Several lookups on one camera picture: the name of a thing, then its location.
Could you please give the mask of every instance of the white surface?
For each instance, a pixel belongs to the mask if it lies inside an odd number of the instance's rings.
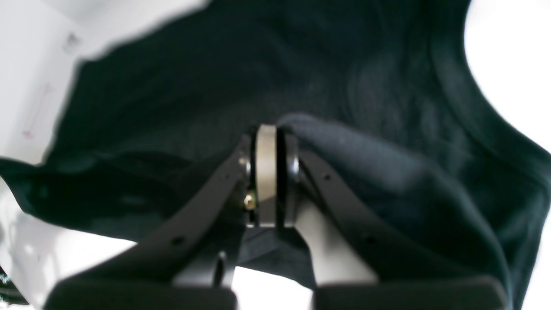
[[[296,210],[296,231],[310,250],[318,287],[338,284],[374,285],[379,276],[350,246],[341,232],[311,200]]]
[[[98,57],[113,44],[154,31],[167,18],[204,4],[200,0],[0,0],[0,155],[41,161],[69,89],[76,55]],[[547,150],[551,150],[550,23],[548,0],[474,0],[465,37],[468,62],[484,95],[507,121]],[[73,40],[77,44],[67,42],[71,34],[78,38]],[[523,310],[551,309],[550,226],[548,221]],[[37,304],[56,279],[132,245],[58,229],[29,217],[2,181],[0,236],[0,265]],[[8,253],[21,258],[14,262]],[[307,309],[311,296],[294,281],[242,268],[236,270],[233,289],[242,310]]]

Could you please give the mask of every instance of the white background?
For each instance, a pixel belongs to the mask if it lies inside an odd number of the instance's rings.
[[[100,57],[113,44],[143,36],[167,19],[204,5],[202,0],[0,0],[0,155],[41,161],[79,57]],[[68,43],[71,35],[76,44]],[[469,66],[486,98],[509,123],[550,151],[551,1],[474,0],[465,44]],[[15,240],[23,239],[25,246],[16,249],[29,264],[47,246],[66,254],[61,258],[49,253],[49,263],[34,263],[37,270],[50,272],[23,285],[42,290],[42,295],[56,279],[132,245],[60,232],[24,217],[1,181],[0,223],[4,235],[10,223],[20,228]],[[39,226],[50,234],[28,232],[28,227]],[[548,221],[523,310],[551,309],[549,226]],[[7,255],[14,247],[10,240],[0,242],[0,265],[19,285],[18,280],[23,283],[23,278],[36,274],[17,269]],[[75,247],[78,251],[69,250]],[[307,309],[311,296],[296,282],[243,268],[236,271],[233,289],[243,310]]]

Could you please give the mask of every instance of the black cloth backdrop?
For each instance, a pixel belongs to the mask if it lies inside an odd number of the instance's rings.
[[[463,50],[468,5],[215,0],[84,62],[44,163],[0,159],[0,175],[29,214],[139,240],[249,126],[277,123],[388,223],[500,279],[520,310],[551,159],[477,88]],[[247,233],[240,261],[314,285],[293,231]]]

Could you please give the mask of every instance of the black fabric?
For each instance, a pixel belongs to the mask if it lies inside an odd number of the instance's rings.
[[[551,158],[477,88],[463,50],[468,4],[214,1],[84,63],[44,163],[3,159],[0,175],[27,213],[139,240],[249,126],[278,123],[382,218],[494,275],[520,309]],[[454,203],[439,199],[450,193]],[[260,233],[240,261],[311,287],[308,259],[296,235]]]

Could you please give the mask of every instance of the mounting hole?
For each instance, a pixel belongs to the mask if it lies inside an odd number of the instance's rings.
[[[374,243],[377,242],[377,240],[375,239],[375,237],[373,237],[372,235],[370,235],[370,234],[368,234],[368,233],[363,234],[362,239],[363,239],[364,241],[366,241],[367,243],[369,243],[369,244],[374,244]]]
[[[182,236],[174,237],[170,241],[170,244],[172,244],[173,246],[178,246],[178,245],[181,245],[185,240],[186,240],[186,238],[184,238]]]
[[[222,285],[222,280],[224,279],[224,263],[226,261],[226,253],[218,253],[218,259],[216,260],[216,267],[214,269],[214,279],[213,286],[220,287]]]

